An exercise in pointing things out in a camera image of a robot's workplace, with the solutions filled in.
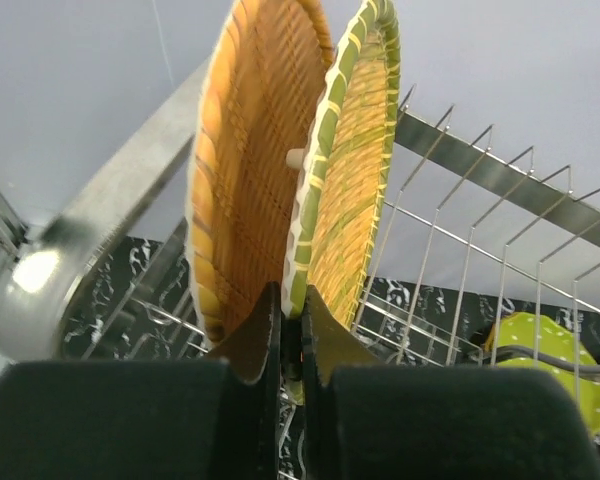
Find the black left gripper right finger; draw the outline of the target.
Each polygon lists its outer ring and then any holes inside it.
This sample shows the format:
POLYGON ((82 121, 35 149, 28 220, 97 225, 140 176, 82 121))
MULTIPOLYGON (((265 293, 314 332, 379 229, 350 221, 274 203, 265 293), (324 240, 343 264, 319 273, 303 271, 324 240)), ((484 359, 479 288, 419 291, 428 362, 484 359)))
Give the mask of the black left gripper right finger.
POLYGON ((576 404, 546 372, 385 364, 314 287, 302 344, 310 479, 600 479, 576 404))

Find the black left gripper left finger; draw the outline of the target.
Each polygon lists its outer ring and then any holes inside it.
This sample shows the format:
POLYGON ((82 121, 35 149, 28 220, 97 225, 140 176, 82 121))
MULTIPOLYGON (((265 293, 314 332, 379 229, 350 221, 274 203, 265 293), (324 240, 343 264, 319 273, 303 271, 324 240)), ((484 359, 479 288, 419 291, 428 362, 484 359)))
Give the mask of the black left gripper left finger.
POLYGON ((197 359, 22 362, 0 375, 0 479, 273 479, 280 289, 197 359))

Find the green polka dot plate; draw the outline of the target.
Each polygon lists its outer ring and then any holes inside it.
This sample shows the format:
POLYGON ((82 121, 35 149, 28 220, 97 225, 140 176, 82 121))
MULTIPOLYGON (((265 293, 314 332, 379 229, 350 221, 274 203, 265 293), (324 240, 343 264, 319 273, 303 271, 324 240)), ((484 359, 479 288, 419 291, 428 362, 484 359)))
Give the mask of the green polka dot plate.
POLYGON ((483 350, 500 367, 550 374, 578 404, 590 435, 600 435, 600 364, 571 331, 548 316, 517 312, 491 327, 483 350))

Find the green rimmed wicker plate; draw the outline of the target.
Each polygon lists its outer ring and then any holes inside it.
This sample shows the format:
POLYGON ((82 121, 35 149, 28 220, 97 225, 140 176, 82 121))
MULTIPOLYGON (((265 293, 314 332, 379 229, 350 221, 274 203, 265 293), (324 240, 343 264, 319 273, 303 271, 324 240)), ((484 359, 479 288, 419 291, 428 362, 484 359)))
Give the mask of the green rimmed wicker plate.
POLYGON ((400 30, 391 1, 364 1, 336 46, 302 151, 281 286, 299 317, 315 287, 351 327, 378 232, 397 127, 400 30))

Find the woven wicker plate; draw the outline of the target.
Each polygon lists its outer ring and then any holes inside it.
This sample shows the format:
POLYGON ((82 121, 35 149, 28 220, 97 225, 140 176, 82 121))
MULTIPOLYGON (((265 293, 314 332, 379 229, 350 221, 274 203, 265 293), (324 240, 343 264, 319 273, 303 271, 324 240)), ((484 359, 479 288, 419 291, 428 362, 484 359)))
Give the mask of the woven wicker plate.
POLYGON ((210 343, 282 279, 298 172, 333 44, 318 1, 236 1, 200 91, 184 202, 189 289, 210 343))

